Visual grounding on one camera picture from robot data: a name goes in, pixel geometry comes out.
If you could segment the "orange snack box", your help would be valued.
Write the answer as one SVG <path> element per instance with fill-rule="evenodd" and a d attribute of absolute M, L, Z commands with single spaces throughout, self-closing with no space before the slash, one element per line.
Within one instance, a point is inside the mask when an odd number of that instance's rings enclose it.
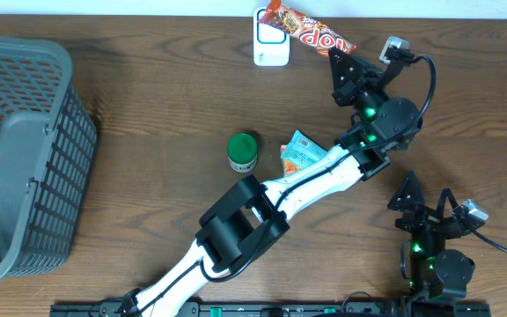
<path fill-rule="evenodd" d="M 296 173 L 311 164 L 303 152 L 289 148 L 284 144 L 280 147 L 280 159 L 284 176 Z"/>

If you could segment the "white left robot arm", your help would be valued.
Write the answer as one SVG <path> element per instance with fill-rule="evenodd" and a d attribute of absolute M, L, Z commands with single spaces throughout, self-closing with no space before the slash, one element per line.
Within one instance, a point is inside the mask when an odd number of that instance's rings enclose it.
<path fill-rule="evenodd" d="M 184 257 L 154 285 L 122 299 L 122 316 L 174 316 L 206 283 L 241 274 L 290 228 L 289 222 L 319 199 L 367 181 L 389 165 L 389 151 L 404 151 L 423 125 L 422 107 L 392 98 L 386 86 L 403 68 L 419 62 L 407 48 L 390 45 L 381 55 L 387 68 L 328 51 L 334 92 L 354 112 L 351 127 L 317 162 L 272 181 L 248 175 L 230 188 L 200 219 L 200 231 Z"/>

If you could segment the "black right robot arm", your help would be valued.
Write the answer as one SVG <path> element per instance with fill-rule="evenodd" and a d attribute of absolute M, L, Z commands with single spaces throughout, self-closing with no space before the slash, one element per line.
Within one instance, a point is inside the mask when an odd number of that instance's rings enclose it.
<path fill-rule="evenodd" d="M 410 234 L 400 249 L 400 271 L 410 289 L 426 301 L 455 302 L 467 295 L 474 273 L 474 261 L 455 249 L 447 240 L 471 233 L 463 224 L 474 211 L 468 203 L 457 203 L 449 188 L 442 190 L 437 207 L 426 205 L 415 172 L 406 173 L 399 189 L 387 205 L 399 211 L 395 226 Z"/>

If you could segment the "teal snack packet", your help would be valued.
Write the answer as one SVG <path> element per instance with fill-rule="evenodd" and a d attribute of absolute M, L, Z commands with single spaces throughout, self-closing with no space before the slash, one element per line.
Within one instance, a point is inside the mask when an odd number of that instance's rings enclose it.
<path fill-rule="evenodd" d="M 297 130 L 288 144 L 289 148 L 304 153 L 305 157 L 311 162 L 311 165 L 324 158 L 327 150 L 320 147 L 308 136 Z"/>

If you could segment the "red TOP chocolate bar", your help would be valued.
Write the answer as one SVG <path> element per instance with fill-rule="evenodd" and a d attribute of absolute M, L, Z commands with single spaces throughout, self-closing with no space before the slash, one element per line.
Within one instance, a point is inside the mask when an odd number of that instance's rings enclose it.
<path fill-rule="evenodd" d="M 328 56 L 332 48 L 348 55 L 356 50 L 356 44 L 348 41 L 328 25 L 283 5 L 281 0 L 272 0 L 259 22 L 315 48 L 317 53 L 323 56 Z"/>

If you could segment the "green lid jar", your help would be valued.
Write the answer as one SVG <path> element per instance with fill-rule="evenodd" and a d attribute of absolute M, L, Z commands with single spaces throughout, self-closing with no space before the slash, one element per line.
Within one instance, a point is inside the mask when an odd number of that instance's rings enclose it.
<path fill-rule="evenodd" d="M 247 133 L 234 134 L 226 151 L 230 167 L 236 172 L 247 173 L 257 164 L 258 145 L 254 137 Z"/>

